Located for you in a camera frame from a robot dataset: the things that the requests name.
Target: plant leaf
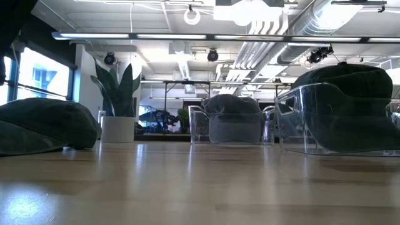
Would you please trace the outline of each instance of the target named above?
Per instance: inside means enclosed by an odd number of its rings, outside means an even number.
[[[94,59],[94,63],[96,65],[96,75],[99,81],[102,83],[104,88],[107,90],[107,93],[109,94],[111,100],[113,100],[112,95],[115,95],[117,91],[117,83],[115,82],[113,75],[111,75],[110,72],[105,70],[103,67],[101,67],[96,59]]]
[[[118,103],[114,105],[116,116],[124,116],[132,107],[133,78],[132,65],[130,64],[122,75],[121,83],[118,86]]]
[[[131,101],[130,106],[126,108],[126,111],[123,113],[123,116],[126,117],[135,117],[135,114],[133,112],[133,101]]]
[[[116,86],[118,86],[118,76],[117,76],[117,72],[115,71],[114,68],[110,69],[110,74],[111,74],[112,78],[114,79]]]
[[[106,88],[104,88],[103,84],[100,82],[100,80],[97,77],[91,75],[90,79],[92,80],[92,82],[94,84],[97,84],[97,86],[99,86],[101,94],[102,94],[102,96],[104,98],[104,101],[111,108],[112,115],[115,115],[114,107],[113,107],[113,104],[112,104],[112,102],[110,100],[110,97],[108,96]]]

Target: glass window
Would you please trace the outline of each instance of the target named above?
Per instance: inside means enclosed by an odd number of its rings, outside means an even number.
[[[8,85],[0,86],[0,106],[7,103]]]
[[[4,57],[4,64],[6,65],[6,80],[10,80],[11,73],[11,59]],[[0,106],[6,104],[8,101],[8,85],[0,86]]]
[[[4,57],[4,64],[6,65],[6,80],[10,80],[11,59],[8,57]]]
[[[67,66],[32,51],[27,47],[21,54],[18,83],[67,96],[68,78],[69,68]],[[20,99],[20,96],[38,94],[41,95],[41,93],[32,94],[25,92],[21,95],[18,93],[18,99]]]

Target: potted plant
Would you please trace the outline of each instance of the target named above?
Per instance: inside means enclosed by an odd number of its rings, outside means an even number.
[[[179,122],[181,123],[181,134],[187,134],[189,128],[189,112],[187,109],[180,109],[177,112]]]
[[[140,85],[139,75],[133,79],[132,65],[125,69],[121,82],[118,84],[114,69],[102,68],[96,60],[97,77],[91,76],[94,84],[98,85],[104,102],[112,111],[111,116],[101,119],[101,141],[105,143],[131,143],[134,141],[135,112],[133,111],[133,92]]]

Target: wooden table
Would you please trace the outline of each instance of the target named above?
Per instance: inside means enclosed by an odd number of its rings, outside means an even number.
[[[185,142],[0,158],[0,224],[400,224],[400,159]]]

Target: white planter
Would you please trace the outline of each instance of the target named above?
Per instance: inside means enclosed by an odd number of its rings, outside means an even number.
[[[135,118],[103,116],[101,142],[132,143],[135,135]]]

